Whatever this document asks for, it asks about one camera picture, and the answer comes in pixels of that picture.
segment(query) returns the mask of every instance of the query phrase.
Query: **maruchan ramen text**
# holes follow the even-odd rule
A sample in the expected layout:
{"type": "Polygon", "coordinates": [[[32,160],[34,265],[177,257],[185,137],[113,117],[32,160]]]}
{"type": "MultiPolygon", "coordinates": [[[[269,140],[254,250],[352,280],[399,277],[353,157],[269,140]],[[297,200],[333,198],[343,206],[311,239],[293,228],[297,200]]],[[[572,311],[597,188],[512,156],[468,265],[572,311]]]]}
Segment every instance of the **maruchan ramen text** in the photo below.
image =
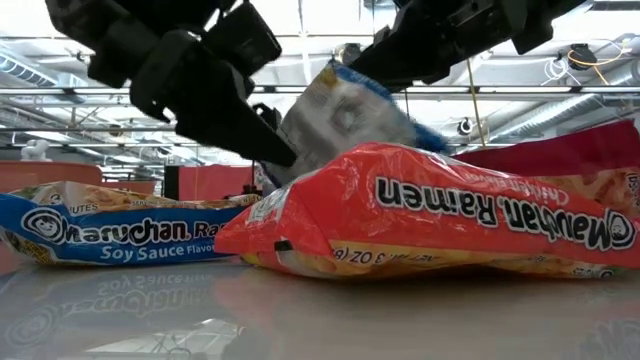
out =
{"type": "Polygon", "coordinates": [[[631,221],[611,209],[606,209],[604,216],[593,216],[562,208],[552,210],[533,201],[418,186],[386,177],[376,178],[375,196],[386,208],[464,216],[476,219],[486,228],[499,226],[498,212],[501,212],[510,231],[543,235],[550,243],[560,239],[579,243],[589,250],[626,250],[633,246],[637,236],[631,221]]]}

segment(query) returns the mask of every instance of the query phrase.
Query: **red ramen package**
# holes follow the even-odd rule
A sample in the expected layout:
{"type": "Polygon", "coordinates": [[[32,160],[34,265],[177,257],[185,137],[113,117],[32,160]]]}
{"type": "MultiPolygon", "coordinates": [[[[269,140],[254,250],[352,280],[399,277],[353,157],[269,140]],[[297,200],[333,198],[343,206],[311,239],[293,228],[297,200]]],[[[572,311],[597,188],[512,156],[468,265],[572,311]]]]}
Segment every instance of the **red ramen package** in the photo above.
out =
{"type": "Polygon", "coordinates": [[[536,179],[368,143],[234,218],[218,251],[310,277],[482,265],[600,278],[640,267],[640,221],[536,179]]]}
{"type": "Polygon", "coordinates": [[[534,177],[627,216],[640,216],[640,136],[632,121],[456,159],[534,177]]]}

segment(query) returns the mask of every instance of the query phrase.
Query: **security camera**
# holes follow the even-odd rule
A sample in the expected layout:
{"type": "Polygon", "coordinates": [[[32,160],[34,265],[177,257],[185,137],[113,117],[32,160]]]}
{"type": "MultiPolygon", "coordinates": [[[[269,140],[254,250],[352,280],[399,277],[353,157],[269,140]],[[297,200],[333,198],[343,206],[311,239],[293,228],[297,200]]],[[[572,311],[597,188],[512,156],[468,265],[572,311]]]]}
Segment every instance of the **security camera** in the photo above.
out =
{"type": "Polygon", "coordinates": [[[473,123],[469,118],[464,118],[458,123],[458,134],[467,136],[473,130],[473,123]]]}

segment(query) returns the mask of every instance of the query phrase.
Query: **red wall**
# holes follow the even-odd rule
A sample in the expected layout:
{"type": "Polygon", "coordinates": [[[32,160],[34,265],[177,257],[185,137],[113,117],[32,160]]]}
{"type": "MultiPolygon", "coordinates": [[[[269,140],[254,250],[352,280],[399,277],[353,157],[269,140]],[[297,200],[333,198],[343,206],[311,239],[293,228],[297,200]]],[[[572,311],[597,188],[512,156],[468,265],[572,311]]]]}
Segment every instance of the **red wall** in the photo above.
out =
{"type": "Polygon", "coordinates": [[[251,166],[210,165],[180,168],[180,200],[220,200],[240,195],[251,184],[251,166]]]}

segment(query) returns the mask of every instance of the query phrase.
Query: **red partition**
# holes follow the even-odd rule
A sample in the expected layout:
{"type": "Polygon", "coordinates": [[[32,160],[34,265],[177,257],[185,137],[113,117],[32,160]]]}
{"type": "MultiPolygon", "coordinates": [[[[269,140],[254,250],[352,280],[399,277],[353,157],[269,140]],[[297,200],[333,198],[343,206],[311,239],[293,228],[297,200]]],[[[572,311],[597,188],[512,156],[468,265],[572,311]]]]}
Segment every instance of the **red partition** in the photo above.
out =
{"type": "Polygon", "coordinates": [[[251,184],[251,166],[198,166],[180,168],[180,200],[220,200],[242,193],[251,184]]]}
{"type": "Polygon", "coordinates": [[[97,166],[84,164],[0,161],[0,192],[6,193],[55,181],[74,181],[99,186],[102,183],[102,171],[97,166]]]}
{"type": "Polygon", "coordinates": [[[112,181],[112,182],[103,182],[102,187],[131,191],[139,194],[153,195],[153,192],[156,189],[156,182],[155,181],[112,181]]]}

